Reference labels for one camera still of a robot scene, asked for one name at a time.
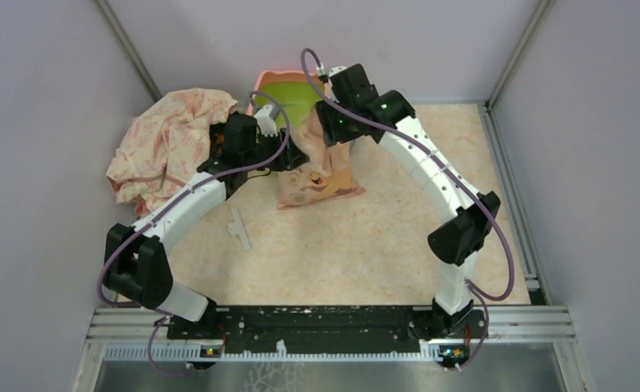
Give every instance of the marble patterned surface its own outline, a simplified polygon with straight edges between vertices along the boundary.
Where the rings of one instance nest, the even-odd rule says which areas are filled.
[[[417,105],[424,128],[446,157],[480,190],[500,186],[476,105]],[[176,281],[228,305],[429,304],[440,262],[426,236],[442,223],[425,194],[386,151],[368,139],[352,149],[354,175],[366,188],[355,198],[276,209],[275,175],[251,179],[204,216],[171,252]],[[252,249],[226,224],[238,207]],[[506,211],[498,221],[511,246]],[[528,304],[515,255],[516,279],[506,304]],[[491,234],[474,281],[500,294],[507,266]]]

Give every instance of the gray floor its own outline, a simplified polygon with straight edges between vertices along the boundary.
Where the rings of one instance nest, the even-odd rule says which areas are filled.
[[[109,362],[96,391],[557,392],[564,390],[559,374],[551,345],[488,345],[461,374],[443,373],[431,363],[218,363],[205,372],[171,378],[146,362]]]

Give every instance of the pink cloth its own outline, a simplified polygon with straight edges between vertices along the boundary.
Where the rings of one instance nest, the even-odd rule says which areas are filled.
[[[173,91],[133,120],[106,176],[120,204],[138,216],[161,207],[210,153],[211,124],[223,123],[237,101],[219,90]]]

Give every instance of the white panel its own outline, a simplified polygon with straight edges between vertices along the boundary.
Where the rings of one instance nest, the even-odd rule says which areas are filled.
[[[130,218],[104,173],[149,105],[90,1],[0,1],[0,391],[69,389]]]
[[[242,99],[264,69],[363,63],[379,91],[485,100],[537,0],[112,0],[162,93],[213,87]]]
[[[559,1],[497,115],[597,389],[640,390],[640,2]]]

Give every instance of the cable connector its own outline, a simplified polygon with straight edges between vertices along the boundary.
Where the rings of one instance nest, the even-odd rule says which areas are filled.
[[[330,81],[329,76],[327,76],[327,70],[325,69],[325,65],[323,63],[320,63],[319,66],[315,67],[315,72],[318,73],[318,78],[321,82],[327,83]]]

